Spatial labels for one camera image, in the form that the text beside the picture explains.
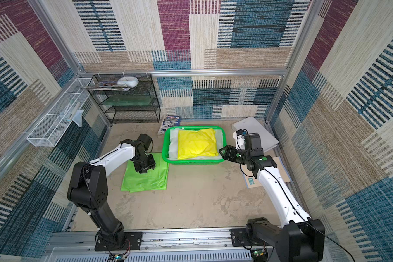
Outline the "lime green raincoat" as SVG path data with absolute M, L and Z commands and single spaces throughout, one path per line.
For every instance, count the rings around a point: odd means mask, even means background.
M 163 159 L 161 153 L 154 153 L 153 157 L 156 167 L 143 174 L 135 171 L 134 163 L 131 160 L 127 162 L 121 191 L 136 193 L 167 189 L 169 163 Z

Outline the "small yellow raincoat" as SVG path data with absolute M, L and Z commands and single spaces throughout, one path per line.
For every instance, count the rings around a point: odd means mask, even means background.
M 178 131 L 178 160 L 217 156 L 217 139 L 214 129 Z

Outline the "white translucent raincoat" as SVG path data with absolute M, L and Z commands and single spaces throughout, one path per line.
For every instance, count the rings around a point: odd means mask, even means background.
M 184 127 L 174 127 L 169 128 L 166 131 L 164 137 L 164 144 L 162 150 L 162 157 L 163 159 L 171 164 L 177 165 L 193 165 L 193 164 L 218 164 L 223 161 L 220 154 L 215 157 L 208 157 L 208 156 L 198 156 L 189 159 L 178 159 L 178 132 L 179 131 L 196 131 L 200 129 L 207 129 L 213 128 L 216 132 L 216 146 L 217 150 L 223 148 L 226 145 L 226 133 L 225 131 L 218 126 L 184 126 Z

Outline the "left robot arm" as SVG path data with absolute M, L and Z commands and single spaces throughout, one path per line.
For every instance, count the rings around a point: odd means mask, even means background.
M 152 144 L 150 136 L 140 134 L 136 140 L 121 141 L 115 149 L 97 159 L 78 162 L 74 166 L 67 198 L 84 210 L 97 226 L 96 251 L 129 249 L 130 241 L 124 234 L 123 224 L 107 202 L 107 176 L 129 160 L 140 174 L 154 170 L 156 162 L 148 152 Z

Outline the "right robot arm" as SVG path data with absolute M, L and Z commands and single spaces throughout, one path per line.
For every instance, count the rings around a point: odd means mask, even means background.
M 263 186 L 277 211 L 281 225 L 266 218 L 250 219 L 246 225 L 249 240 L 271 245 L 282 262 L 320 262 L 324 255 L 325 227 L 301 207 L 282 179 L 276 162 L 264 155 L 261 137 L 240 129 L 236 144 L 219 150 L 224 160 L 244 165 Z

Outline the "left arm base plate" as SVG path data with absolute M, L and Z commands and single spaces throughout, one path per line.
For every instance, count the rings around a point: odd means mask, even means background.
M 109 236 L 98 231 L 95 236 L 95 251 L 137 251 L 141 247 L 143 232 L 118 232 L 114 236 Z

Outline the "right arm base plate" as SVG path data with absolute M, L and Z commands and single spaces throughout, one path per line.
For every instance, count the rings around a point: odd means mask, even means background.
M 262 245 L 251 239 L 245 228 L 232 228 L 230 229 L 230 237 L 233 247 L 252 248 L 254 246 Z

